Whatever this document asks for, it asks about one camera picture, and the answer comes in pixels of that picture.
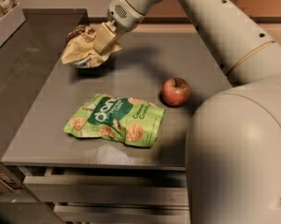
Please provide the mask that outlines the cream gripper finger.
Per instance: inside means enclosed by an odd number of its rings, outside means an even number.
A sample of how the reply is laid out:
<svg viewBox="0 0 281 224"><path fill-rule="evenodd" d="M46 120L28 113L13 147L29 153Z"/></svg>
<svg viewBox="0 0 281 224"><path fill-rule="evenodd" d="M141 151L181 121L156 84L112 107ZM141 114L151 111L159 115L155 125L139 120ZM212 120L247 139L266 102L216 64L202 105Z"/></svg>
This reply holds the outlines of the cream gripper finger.
<svg viewBox="0 0 281 224"><path fill-rule="evenodd" d="M118 45L118 40L123 36L121 31L118 31L113 21L102 22L96 31L93 48L98 54L106 54L115 50Z"/></svg>

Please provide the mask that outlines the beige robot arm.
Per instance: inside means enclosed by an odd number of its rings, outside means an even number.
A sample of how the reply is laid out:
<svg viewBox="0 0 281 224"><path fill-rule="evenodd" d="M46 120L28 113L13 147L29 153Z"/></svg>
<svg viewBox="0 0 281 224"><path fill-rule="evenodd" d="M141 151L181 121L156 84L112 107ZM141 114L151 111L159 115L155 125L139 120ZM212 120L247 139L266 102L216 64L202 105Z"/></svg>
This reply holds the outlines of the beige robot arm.
<svg viewBox="0 0 281 224"><path fill-rule="evenodd" d="M160 1L112 0L95 49ZM190 224L281 224L281 45L230 0L177 1L232 84L190 120Z"/></svg>

